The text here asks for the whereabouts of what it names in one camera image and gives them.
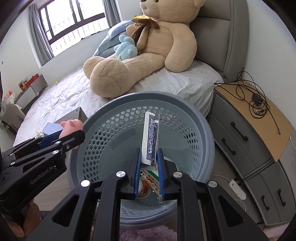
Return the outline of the light blue tissue box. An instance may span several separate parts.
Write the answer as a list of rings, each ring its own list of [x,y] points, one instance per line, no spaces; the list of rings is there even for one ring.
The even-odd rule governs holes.
[[[63,127],[59,123],[46,123],[44,126],[42,133],[46,136],[51,135],[56,132],[62,131]]]

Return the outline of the grey white desk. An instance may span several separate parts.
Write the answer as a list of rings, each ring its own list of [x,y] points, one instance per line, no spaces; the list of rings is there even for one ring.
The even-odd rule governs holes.
[[[15,104],[24,109],[30,102],[35,100],[48,84],[43,75],[40,75],[32,84],[15,98]]]

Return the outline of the pink pig toy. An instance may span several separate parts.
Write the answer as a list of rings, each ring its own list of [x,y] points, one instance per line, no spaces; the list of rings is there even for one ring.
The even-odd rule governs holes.
[[[62,125],[62,133],[60,134],[60,138],[64,137],[72,132],[82,130],[83,129],[83,123],[82,121],[78,119],[74,120],[67,120],[67,121],[62,121],[60,122],[60,125]]]

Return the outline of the grey nightstand with drawers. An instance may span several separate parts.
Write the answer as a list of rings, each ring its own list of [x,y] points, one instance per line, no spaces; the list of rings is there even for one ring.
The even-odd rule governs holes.
[[[249,81],[215,84],[209,124],[266,225],[295,215],[295,129]]]

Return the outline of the large tan teddy bear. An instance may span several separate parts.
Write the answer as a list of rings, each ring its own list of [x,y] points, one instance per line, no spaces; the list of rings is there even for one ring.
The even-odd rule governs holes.
[[[136,41],[138,55],[119,61],[115,55],[94,56],[83,65],[90,88],[100,97],[110,98],[113,87],[131,89],[138,81],[166,68],[180,73],[187,70],[197,53],[197,41],[190,29],[204,1],[140,1],[142,16],[126,28]]]

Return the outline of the blue playing card box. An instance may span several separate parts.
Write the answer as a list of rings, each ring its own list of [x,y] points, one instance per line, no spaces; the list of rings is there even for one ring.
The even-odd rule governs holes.
[[[157,150],[159,143],[159,118],[149,111],[145,112],[142,136],[141,163],[145,170],[157,170]]]

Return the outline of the window with dark frame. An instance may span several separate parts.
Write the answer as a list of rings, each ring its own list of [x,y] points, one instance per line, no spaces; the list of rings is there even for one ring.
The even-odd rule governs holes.
[[[48,1],[38,11],[54,56],[109,28],[102,1]]]

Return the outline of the purple plush toy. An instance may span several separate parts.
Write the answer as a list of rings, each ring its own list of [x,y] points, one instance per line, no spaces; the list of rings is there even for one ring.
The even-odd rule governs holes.
[[[177,240],[178,235],[167,226],[157,226],[144,230],[120,230],[119,240]]]

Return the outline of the grey padded headboard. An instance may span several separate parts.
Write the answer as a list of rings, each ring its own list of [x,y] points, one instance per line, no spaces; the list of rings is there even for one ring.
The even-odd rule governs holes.
[[[247,1],[205,1],[190,29],[197,41],[195,59],[213,67],[226,82],[235,81],[248,50]]]

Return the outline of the grey left curtain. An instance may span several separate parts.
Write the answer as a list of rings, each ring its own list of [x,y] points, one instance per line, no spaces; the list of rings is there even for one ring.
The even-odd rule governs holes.
[[[43,66],[53,59],[54,54],[51,50],[46,33],[43,30],[41,17],[39,16],[36,4],[31,4],[29,6],[29,24],[36,54],[41,66]]]

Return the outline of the green white medicine box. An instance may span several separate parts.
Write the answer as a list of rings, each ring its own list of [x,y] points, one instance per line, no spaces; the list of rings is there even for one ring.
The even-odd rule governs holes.
[[[160,183],[159,183],[159,177],[156,174],[156,171],[147,171],[147,170],[141,170],[140,172],[142,178],[147,181],[148,185],[152,189],[152,191],[158,195],[158,201],[163,202],[161,189],[160,189]]]

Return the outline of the red white instant noodle cup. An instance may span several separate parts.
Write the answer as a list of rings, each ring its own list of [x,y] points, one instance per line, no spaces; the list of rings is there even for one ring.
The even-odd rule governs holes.
[[[144,199],[147,198],[151,193],[157,194],[155,190],[156,187],[157,186],[149,180],[140,179],[137,198]]]

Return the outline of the white power strip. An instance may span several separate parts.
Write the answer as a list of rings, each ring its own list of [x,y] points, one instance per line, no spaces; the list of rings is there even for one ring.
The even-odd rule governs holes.
[[[233,190],[233,192],[240,198],[240,200],[245,201],[247,198],[246,193],[242,188],[237,184],[234,179],[231,179],[228,186]]]

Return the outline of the grey plastic laundry basket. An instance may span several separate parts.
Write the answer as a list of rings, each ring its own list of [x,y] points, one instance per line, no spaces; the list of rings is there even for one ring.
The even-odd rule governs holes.
[[[138,208],[130,186],[130,169],[142,148],[145,112],[159,118],[158,149],[166,164],[166,199]],[[179,228],[201,227],[197,187],[204,186],[214,162],[214,142],[204,116],[184,99],[163,92],[141,92],[115,99],[84,124],[85,141],[71,153],[74,184],[89,180],[97,211],[95,231],[115,232],[163,223],[178,215]]]

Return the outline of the grey right curtain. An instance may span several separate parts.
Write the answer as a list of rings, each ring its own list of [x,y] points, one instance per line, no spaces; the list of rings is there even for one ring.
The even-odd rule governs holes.
[[[111,28],[120,22],[115,0],[103,0],[102,2],[108,26]]]

